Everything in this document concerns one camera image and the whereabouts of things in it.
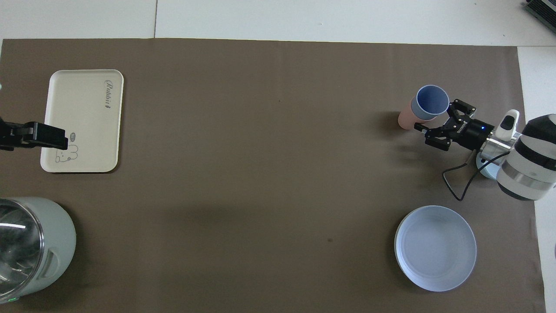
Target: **brown mat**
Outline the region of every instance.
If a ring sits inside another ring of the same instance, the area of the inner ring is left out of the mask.
[[[426,84],[491,124],[523,111],[515,47],[4,40],[2,118],[43,121],[62,69],[123,73],[120,164],[50,174],[40,149],[0,152],[0,195],[60,203],[78,235],[67,272],[2,312],[544,311],[533,203],[483,177],[457,202],[440,173],[467,151],[396,123]],[[451,176],[459,192],[471,171]],[[394,255],[428,204],[476,236],[475,270],[448,292]]]

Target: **black cable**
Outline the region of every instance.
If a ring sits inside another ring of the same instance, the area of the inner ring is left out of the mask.
[[[506,155],[508,155],[508,154],[510,154],[509,151],[506,152],[506,153],[500,154],[500,155],[496,156],[495,158],[493,158],[492,160],[486,162],[486,163],[485,163],[483,166],[481,166],[480,168],[478,168],[477,171],[475,172],[475,174],[473,174],[473,176],[471,176],[471,179],[467,182],[467,185],[465,186],[465,189],[463,189],[463,194],[461,194],[461,198],[458,198],[458,196],[455,195],[454,190],[452,189],[452,187],[451,187],[450,184],[448,183],[448,180],[446,179],[446,173],[449,172],[449,171],[452,171],[452,170],[460,169],[460,168],[466,166],[466,165],[468,164],[468,162],[466,161],[465,163],[463,163],[463,164],[460,165],[460,166],[457,166],[457,167],[455,167],[455,168],[449,168],[449,169],[443,171],[443,172],[442,172],[442,179],[444,180],[444,183],[446,183],[446,187],[448,187],[448,190],[450,190],[450,192],[452,193],[452,195],[454,196],[454,198],[456,198],[458,201],[462,201],[462,200],[463,200],[463,197],[465,196],[465,194],[466,194],[466,192],[467,192],[467,189],[469,188],[469,185],[471,185],[471,182],[473,181],[473,179],[474,179],[485,167],[487,167],[487,165],[489,165],[490,163],[492,163],[492,162],[494,162],[494,161],[496,161],[496,160],[500,159],[501,157],[504,157],[504,156],[506,156]]]

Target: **rice cooker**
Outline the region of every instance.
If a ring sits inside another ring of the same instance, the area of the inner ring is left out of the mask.
[[[70,265],[76,234],[57,203],[0,198],[0,304],[48,287]]]

